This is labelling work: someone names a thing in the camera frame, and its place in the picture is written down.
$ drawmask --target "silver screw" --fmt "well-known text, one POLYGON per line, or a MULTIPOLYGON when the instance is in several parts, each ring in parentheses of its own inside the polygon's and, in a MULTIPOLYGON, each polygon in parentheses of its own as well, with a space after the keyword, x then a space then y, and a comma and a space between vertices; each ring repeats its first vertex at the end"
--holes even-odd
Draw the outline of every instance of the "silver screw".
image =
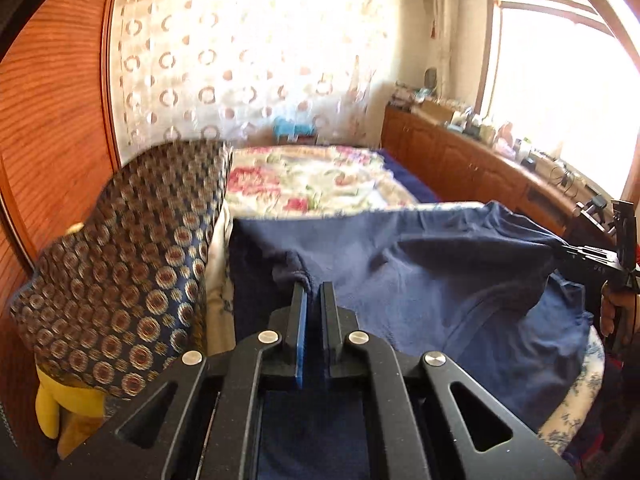
POLYGON ((193 366, 202 362, 202 354, 197 350, 189 350, 182 355, 182 362, 188 366, 193 366))
POLYGON ((279 337, 280 336, 278 336, 277 332, 274 332, 273 330, 265 330, 258 334, 258 341, 268 345, 270 343, 275 343, 279 337))
POLYGON ((349 341, 354 345, 364 345, 364 343, 369 341, 369 334, 362 332, 361 330, 356 330, 349 334, 349 341))
POLYGON ((442 366, 447 362, 447 357, 442 352, 427 352, 424 355, 424 362, 429 366, 442 366))

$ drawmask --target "mattress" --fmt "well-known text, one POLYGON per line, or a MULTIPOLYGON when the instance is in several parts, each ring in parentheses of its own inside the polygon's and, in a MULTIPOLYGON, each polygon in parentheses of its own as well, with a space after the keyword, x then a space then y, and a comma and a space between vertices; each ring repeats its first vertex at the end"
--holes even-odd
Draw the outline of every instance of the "mattress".
MULTIPOLYGON (((225 256, 232 218, 317 218, 375 209, 481 206, 436 201, 427 186, 384 150, 375 153, 340 146, 236 150, 226 205, 216 225, 206 271, 210 353, 229 350, 235 344, 233 285, 225 256), (419 203, 416 197, 431 203, 419 203)), ((592 327, 578 378, 538 433, 558 454, 583 424, 600 390, 603 374, 604 348, 592 327)))

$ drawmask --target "person's arm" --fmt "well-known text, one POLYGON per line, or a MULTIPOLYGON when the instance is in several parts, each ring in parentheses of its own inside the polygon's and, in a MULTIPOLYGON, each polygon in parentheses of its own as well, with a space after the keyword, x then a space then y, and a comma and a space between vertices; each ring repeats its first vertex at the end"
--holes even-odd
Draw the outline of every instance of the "person's arm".
POLYGON ((609 284, 602 286, 602 302, 600 309, 600 332, 603 336, 608 336, 613 332, 614 319, 616 317, 616 307, 625 308, 629 312, 627 316, 627 326, 620 327, 624 330, 622 342, 624 345, 631 343, 631 336, 635 332, 640 332, 640 312, 635 312, 640 307, 640 299, 632 290, 612 292, 609 284))

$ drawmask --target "window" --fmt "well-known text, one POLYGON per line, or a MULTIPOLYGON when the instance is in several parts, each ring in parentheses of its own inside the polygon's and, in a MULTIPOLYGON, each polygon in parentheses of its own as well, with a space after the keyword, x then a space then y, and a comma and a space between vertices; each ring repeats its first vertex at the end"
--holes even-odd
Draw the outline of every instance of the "window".
POLYGON ((495 0, 481 113, 612 198, 634 155, 640 75, 585 0, 495 0))

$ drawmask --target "wooden cabinet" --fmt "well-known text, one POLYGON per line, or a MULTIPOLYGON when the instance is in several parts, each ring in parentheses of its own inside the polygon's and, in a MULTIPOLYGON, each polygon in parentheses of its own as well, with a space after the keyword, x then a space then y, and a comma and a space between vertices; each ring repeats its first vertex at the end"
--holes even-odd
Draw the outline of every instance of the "wooden cabinet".
POLYGON ((478 142, 387 107, 382 147, 445 202, 496 200, 562 235, 575 204, 478 142))

